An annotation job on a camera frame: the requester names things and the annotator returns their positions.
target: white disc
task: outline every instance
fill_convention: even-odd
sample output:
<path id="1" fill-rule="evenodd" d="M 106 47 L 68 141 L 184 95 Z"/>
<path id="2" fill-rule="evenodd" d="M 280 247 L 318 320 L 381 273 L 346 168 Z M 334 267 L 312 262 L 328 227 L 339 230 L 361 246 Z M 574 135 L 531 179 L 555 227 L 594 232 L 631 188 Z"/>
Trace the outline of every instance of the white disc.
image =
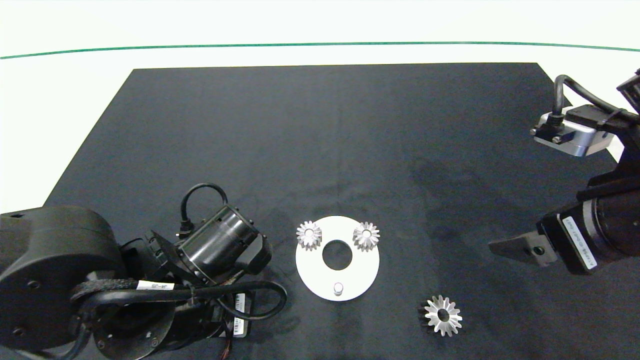
<path id="1" fill-rule="evenodd" d="M 326 217 L 316 221 L 322 230 L 322 242 L 317 249 L 305 250 L 296 244 L 298 274 L 309 290 L 332 301 L 346 301 L 362 295 L 378 274 L 378 247 L 369 251 L 358 249 L 353 243 L 353 231 L 359 222 L 348 217 Z M 334 270 L 324 263 L 322 253 L 326 244 L 343 241 L 351 249 L 351 263 L 342 270 Z"/>

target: black fabric surface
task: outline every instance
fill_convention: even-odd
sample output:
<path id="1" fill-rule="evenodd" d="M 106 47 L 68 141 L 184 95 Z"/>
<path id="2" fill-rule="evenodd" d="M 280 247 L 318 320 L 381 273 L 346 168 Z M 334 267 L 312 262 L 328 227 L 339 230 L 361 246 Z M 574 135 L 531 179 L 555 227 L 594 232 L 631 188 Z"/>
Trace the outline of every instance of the black fabric surface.
<path id="1" fill-rule="evenodd" d="M 574 158 L 531 140 L 551 103 L 531 63 L 135 70 L 46 205 L 91 208 L 124 243 L 170 237 L 189 187 L 222 186 L 273 245 L 253 278 L 289 291 L 234 359 L 638 358 L 636 259 L 577 277 L 486 246 L 614 166 L 605 151 Z M 189 214 L 219 204 L 200 190 Z M 311 293 L 295 265 L 296 227 L 328 215 L 381 230 L 375 282 L 344 303 Z M 438 294 L 461 309 L 453 338 L 420 326 L 418 304 Z M 222 346 L 155 358 L 215 359 Z"/>

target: gear teeth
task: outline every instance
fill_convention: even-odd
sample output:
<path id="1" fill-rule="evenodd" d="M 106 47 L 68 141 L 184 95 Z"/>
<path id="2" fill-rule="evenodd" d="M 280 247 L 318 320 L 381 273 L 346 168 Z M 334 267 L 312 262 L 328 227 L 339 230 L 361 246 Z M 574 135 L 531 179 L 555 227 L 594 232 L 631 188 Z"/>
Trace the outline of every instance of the gear teeth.
<path id="1" fill-rule="evenodd" d="M 361 222 L 353 230 L 353 242 L 358 249 L 369 251 L 378 245 L 380 230 L 373 223 Z"/>
<path id="2" fill-rule="evenodd" d="M 419 312 L 422 315 L 423 326 L 433 326 L 433 332 L 439 332 L 441 336 L 458 333 L 458 328 L 462 328 L 462 316 L 459 315 L 460 310 L 456 309 L 456 303 L 449 300 L 448 297 L 443 298 L 442 295 L 432 297 L 420 304 Z M 439 310 L 445 310 L 449 314 L 447 321 L 442 321 L 438 316 Z"/>
<path id="3" fill-rule="evenodd" d="M 315 250 L 322 242 L 322 229 L 312 221 L 300 224 L 298 231 L 298 243 L 305 250 Z"/>

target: white label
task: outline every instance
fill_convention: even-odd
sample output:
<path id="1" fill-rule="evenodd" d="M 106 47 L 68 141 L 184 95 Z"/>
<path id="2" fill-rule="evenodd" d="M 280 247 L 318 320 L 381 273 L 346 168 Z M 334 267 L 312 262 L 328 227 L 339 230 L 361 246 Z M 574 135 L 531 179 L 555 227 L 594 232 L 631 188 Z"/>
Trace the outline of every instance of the white label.
<path id="1" fill-rule="evenodd" d="M 593 257 L 591 249 L 589 249 L 589 246 L 587 246 L 587 242 L 584 241 L 582 233 L 580 232 L 580 229 L 578 229 L 578 225 L 576 225 L 575 221 L 573 221 L 573 218 L 564 218 L 562 220 L 562 223 L 564 224 L 567 233 L 569 233 L 569 236 L 571 236 L 573 244 L 575 245 L 575 248 L 578 249 L 578 252 L 582 257 L 585 266 L 587 266 L 587 269 L 591 270 L 592 268 L 596 267 L 598 263 Z"/>
<path id="2" fill-rule="evenodd" d="M 170 282 L 153 282 L 153 281 L 138 281 L 137 290 L 173 290 L 173 285 Z"/>
<path id="3" fill-rule="evenodd" d="M 244 313 L 244 297 L 245 294 L 236 295 L 236 310 Z M 234 318 L 234 335 L 244 334 L 244 320 L 240 318 Z"/>

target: gear hole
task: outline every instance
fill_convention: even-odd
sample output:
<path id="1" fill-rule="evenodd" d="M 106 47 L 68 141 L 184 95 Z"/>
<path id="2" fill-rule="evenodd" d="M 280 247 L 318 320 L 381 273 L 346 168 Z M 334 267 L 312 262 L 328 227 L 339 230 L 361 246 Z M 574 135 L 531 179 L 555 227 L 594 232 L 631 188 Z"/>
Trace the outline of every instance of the gear hole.
<path id="1" fill-rule="evenodd" d="M 326 266 L 334 270 L 342 270 L 351 264 L 351 248 L 342 240 L 329 241 L 322 251 L 322 259 Z"/>
<path id="2" fill-rule="evenodd" d="M 448 322 L 449 312 L 445 309 L 438 310 L 438 319 L 440 319 L 441 322 Z"/>

